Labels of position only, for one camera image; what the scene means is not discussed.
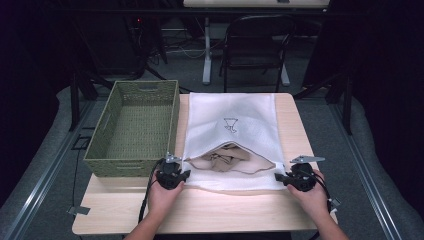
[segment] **drawstring bag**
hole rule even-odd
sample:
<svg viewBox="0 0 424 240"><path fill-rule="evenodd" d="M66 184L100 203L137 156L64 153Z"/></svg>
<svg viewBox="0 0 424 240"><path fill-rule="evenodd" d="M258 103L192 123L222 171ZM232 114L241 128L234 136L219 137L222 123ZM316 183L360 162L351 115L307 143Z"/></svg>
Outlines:
<svg viewBox="0 0 424 240"><path fill-rule="evenodd" d="M278 190L285 175L274 94L190 93L182 170L208 190Z"/></svg>

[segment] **table leg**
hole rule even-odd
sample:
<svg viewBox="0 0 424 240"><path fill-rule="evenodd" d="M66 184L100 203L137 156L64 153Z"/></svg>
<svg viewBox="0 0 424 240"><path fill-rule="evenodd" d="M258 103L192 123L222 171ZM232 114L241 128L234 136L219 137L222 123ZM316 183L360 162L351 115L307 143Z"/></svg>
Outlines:
<svg viewBox="0 0 424 240"><path fill-rule="evenodd" d="M281 72L281 82L284 87L290 86L289 75L287 75L286 64L283 65L283 71Z"/></svg>
<svg viewBox="0 0 424 240"><path fill-rule="evenodd" d="M211 39L209 35L209 18L205 18L205 65L203 68L203 84L209 85L211 83Z"/></svg>

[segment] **green woven basket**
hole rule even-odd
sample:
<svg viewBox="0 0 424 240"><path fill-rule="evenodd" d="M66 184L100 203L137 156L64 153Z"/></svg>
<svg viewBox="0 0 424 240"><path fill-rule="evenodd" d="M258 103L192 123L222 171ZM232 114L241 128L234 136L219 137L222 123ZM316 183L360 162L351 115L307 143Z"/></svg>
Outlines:
<svg viewBox="0 0 424 240"><path fill-rule="evenodd" d="M97 177L147 177L174 153L178 81L117 81L84 161Z"/></svg>

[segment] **human hand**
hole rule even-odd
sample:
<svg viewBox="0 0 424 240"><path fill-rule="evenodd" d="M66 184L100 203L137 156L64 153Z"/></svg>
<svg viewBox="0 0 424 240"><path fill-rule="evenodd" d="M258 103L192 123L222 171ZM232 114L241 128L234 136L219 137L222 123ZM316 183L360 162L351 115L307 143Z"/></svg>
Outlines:
<svg viewBox="0 0 424 240"><path fill-rule="evenodd" d="M324 180L324 175L320 171L316 169L313 171ZM307 192L299 191L291 184L287 185L287 189L312 219L318 219L323 214L328 215L327 195L320 184L316 183L315 187Z"/></svg>
<svg viewBox="0 0 424 240"><path fill-rule="evenodd" d="M181 181L178 186L172 190L163 188L156 179L156 172L152 177L152 186L149 193L149 218L154 218L156 221L162 222L168 215L174 205L178 195L183 191L184 181Z"/></svg>

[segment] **printed logo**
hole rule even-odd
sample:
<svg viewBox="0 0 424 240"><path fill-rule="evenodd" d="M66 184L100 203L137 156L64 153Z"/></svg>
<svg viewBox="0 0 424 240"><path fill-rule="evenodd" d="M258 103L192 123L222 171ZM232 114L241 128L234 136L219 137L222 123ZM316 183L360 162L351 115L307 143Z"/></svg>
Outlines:
<svg viewBox="0 0 424 240"><path fill-rule="evenodd" d="M225 128L230 131L231 133L236 133L237 130L234 129L234 125L238 121L237 118L224 118L225 122L227 123L227 126Z"/></svg>

